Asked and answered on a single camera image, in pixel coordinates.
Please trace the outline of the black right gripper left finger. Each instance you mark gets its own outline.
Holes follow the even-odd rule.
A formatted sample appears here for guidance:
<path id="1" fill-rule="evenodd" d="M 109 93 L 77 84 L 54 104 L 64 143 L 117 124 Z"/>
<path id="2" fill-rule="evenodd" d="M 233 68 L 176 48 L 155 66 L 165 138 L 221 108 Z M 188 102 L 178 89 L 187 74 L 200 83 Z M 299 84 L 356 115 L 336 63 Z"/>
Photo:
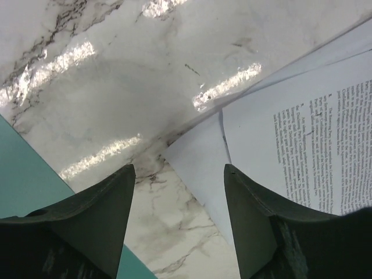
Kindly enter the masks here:
<path id="1" fill-rule="evenodd" d="M 116 278 L 135 186 L 133 164 L 24 217 L 1 219 L 1 278 Z"/>

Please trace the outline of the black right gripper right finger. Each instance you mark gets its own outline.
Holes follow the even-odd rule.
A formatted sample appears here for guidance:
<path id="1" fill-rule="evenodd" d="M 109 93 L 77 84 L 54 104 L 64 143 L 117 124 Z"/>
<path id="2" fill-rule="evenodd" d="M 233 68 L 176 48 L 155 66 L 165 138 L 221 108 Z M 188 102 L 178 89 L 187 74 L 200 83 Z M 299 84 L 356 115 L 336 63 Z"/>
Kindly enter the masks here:
<path id="1" fill-rule="evenodd" d="M 235 166 L 224 189 L 241 278 L 370 278 L 371 208 L 323 213 L 265 188 Z"/>

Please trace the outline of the teal plastic folder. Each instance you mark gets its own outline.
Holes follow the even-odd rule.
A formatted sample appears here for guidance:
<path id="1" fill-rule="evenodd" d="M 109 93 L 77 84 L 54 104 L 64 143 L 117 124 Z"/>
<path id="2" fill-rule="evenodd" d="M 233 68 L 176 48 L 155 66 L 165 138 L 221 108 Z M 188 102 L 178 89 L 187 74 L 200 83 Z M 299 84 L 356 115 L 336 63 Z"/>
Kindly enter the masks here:
<path id="1" fill-rule="evenodd" d="M 73 195 L 42 157 L 1 120 L 1 219 L 24 217 Z M 124 245 L 116 278 L 153 278 L 153 273 Z"/>

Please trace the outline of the printed white paper sheets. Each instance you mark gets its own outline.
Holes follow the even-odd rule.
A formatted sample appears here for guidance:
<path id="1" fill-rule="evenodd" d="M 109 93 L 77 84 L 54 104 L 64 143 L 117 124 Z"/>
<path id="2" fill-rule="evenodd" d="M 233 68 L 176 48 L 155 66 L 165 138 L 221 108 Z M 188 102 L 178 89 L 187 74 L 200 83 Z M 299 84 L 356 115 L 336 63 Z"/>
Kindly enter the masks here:
<path id="1" fill-rule="evenodd" d="M 321 212 L 370 206 L 371 21 L 262 80 L 163 156 L 229 244 L 227 163 Z"/>

